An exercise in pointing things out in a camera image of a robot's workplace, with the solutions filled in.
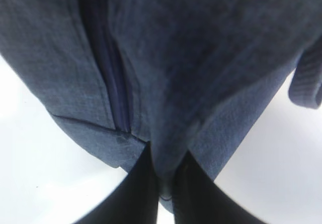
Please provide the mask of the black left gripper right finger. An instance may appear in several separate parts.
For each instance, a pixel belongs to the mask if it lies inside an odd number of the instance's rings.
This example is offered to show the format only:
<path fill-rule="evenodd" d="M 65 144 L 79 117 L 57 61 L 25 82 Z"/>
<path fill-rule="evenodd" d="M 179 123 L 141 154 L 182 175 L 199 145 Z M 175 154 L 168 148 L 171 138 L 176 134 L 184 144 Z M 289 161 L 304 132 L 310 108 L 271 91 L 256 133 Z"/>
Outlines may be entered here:
<path fill-rule="evenodd" d="M 190 152 L 177 168 L 172 202 L 175 223 L 259 223 L 213 183 Z"/>

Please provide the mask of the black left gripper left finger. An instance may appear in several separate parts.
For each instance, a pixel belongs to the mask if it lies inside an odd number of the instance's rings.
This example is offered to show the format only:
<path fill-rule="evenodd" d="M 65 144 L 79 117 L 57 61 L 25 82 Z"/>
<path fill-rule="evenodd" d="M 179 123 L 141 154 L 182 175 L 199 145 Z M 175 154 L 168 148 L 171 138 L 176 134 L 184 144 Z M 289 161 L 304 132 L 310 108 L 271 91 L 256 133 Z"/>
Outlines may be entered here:
<path fill-rule="evenodd" d="M 158 183 L 151 162 L 150 145 L 146 145 L 120 185 L 76 223 L 153 224 L 157 220 L 158 200 Z"/>

